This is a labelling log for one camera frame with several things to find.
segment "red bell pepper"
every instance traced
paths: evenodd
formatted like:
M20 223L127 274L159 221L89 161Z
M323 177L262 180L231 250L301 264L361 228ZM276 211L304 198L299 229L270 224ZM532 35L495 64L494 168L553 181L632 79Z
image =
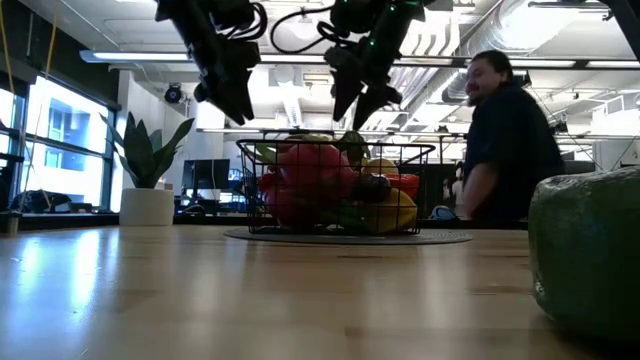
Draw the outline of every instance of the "red bell pepper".
M420 177L412 174L383 174L389 180L392 188L404 191L413 200L418 195L418 187L420 186Z
M335 202L351 195L356 178L344 153L333 145L293 145L277 154L275 170L306 199Z
M262 175L258 190L267 212L281 225L300 229L319 221L317 204L298 196L296 189L286 185L278 174Z

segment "black robotic arm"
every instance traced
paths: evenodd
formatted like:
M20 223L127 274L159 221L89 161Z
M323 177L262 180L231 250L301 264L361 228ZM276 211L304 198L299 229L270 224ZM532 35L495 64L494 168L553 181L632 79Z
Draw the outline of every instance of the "black robotic arm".
M197 101L209 101L236 123L253 119L247 83L260 62L255 42L267 30L267 14L259 3L249 0L156 0L157 21L170 19L189 56L200 70ZM424 21L424 7L436 0L336 0L331 7L302 10L279 20L271 29L271 41L285 53L299 53L323 40L334 46L324 59L335 79L334 121L342 119L359 98L354 116L355 130L375 111L402 95L388 86L389 70L399 59L400 46L412 20ZM581 3L586 0L558 0ZM640 0L601 0L610 7L637 58L640 59ZM331 11L331 23L319 22L321 38L298 50L280 49L274 42L277 26L293 16ZM367 34L358 42L350 34Z

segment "black window frame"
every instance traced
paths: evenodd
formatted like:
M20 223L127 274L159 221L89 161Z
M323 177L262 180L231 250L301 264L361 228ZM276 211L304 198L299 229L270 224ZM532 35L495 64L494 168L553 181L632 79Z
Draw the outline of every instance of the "black window frame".
M88 100L91 100L99 105L105 106L107 108L107 120L111 125L115 124L116 113L118 109L114 109L113 107L106 104L104 101L100 101L95 97L88 96L85 92L79 91L78 89L74 89L73 87L68 86L62 81L57 81L55 78L49 77L46 80L51 81L59 86L62 86L65 89L72 91L80 96L83 96ZM48 137L35 136L34 134L27 133L27 115L28 115L27 111L29 108L30 97L31 97L31 86L28 86L26 98L22 98L20 96L14 95L14 106L16 108L16 111L14 114L14 119L12 119L12 124L13 122L15 122L16 125L19 125L19 128L18 129L15 129L15 128L0 129L0 134L6 134L9 136L9 139L10 139L9 154L21 156L22 154L25 153L26 143L32 142L34 143L34 146L35 144L42 144L47 147L51 147L58 150L70 151L70 152L78 153L81 155L101 158L103 162L103 166L102 166L102 181L101 181L101 191L100 191L100 204L97 207L94 206L94 208L97 208L99 210L109 210L110 203L111 203L111 183L112 183L112 175L113 175L113 156L114 156L113 146L111 145L111 142L113 140L111 132L107 129L107 138L105 141L105 148L104 148L104 152L102 153L89 150L81 146L49 139ZM16 104L17 99L21 102L21 104ZM24 134L24 140L25 140L24 143L21 143L20 141L21 133ZM22 191L22 189L20 188L22 183L22 177L26 176L26 173L24 171L24 163L19 164L20 166L16 166L14 170L13 181L12 181L10 192L9 192L10 199L13 199Z

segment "black wire basket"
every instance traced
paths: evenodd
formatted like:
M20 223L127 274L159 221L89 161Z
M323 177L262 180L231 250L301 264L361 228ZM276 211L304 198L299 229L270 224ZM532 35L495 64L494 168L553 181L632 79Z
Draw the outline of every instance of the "black wire basket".
M428 217L424 165L434 146L320 140L236 142L251 233L420 232Z

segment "wire basket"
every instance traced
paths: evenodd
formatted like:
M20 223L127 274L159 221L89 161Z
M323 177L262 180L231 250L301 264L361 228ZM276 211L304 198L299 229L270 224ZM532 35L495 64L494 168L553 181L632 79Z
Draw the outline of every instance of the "wire basket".
M345 143L329 139L236 143L251 233L417 234L428 217L424 165L432 145L349 143L341 152ZM370 157L354 159L353 149Z

